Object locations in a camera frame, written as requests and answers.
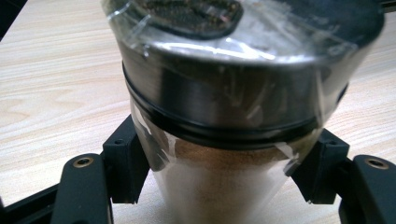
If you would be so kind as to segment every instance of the transparent jar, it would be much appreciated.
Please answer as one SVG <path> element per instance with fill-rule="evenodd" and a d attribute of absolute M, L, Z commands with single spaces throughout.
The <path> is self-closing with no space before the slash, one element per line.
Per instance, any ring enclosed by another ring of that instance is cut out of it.
<path fill-rule="evenodd" d="M 149 165 L 179 223 L 263 223 L 264 207 L 320 133 L 256 150 L 204 147 L 167 133 L 131 105 Z"/>

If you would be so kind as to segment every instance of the wooden table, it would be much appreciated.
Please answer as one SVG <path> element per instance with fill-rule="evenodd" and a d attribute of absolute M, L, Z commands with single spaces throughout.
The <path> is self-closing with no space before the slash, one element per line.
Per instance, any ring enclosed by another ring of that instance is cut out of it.
<path fill-rule="evenodd" d="M 350 158 L 396 162 L 396 13 L 326 127 Z M 121 57 L 100 4 L 28 1 L 0 43 L 0 195 L 15 203 L 60 179 L 64 164 L 102 144 L 130 113 Z M 337 223 L 335 205 L 310 205 L 289 180 L 268 223 Z M 116 223 L 173 223 L 150 174 L 139 205 L 114 205 Z"/>

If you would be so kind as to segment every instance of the torn plastic wrap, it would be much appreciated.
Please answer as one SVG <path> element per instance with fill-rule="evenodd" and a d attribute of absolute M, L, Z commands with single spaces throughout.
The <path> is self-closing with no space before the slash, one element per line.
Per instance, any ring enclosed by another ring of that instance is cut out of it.
<path fill-rule="evenodd" d="M 384 22 L 375 0 L 103 7 L 139 139 L 181 223 L 260 217 L 317 141 Z"/>

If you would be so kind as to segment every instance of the wood grain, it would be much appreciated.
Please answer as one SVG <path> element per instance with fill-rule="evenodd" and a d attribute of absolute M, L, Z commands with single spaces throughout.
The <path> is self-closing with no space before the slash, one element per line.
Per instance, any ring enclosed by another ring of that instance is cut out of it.
<path fill-rule="evenodd" d="M 327 128 L 351 147 L 396 162 L 396 13 L 356 72 Z M 100 4 L 28 1 L 0 43 L 0 195 L 15 203 L 59 181 L 63 165 L 102 144 L 130 113 L 121 58 Z M 268 223 L 339 223 L 335 205 L 310 205 L 288 181 Z M 173 223 L 152 175 L 139 205 L 116 223 Z"/>

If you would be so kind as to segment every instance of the light wood surface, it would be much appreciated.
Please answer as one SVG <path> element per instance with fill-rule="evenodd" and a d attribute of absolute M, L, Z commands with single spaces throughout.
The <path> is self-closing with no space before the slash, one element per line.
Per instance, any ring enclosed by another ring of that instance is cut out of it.
<path fill-rule="evenodd" d="M 355 73 L 326 127 L 350 158 L 396 162 L 396 13 Z M 0 43 L 0 196 L 15 203 L 60 179 L 64 164 L 102 144 L 130 113 L 121 58 L 99 2 L 31 0 Z M 289 180 L 267 223 L 339 223 L 335 205 L 311 205 Z M 174 223 L 150 174 L 138 205 L 114 205 L 116 223 Z"/>

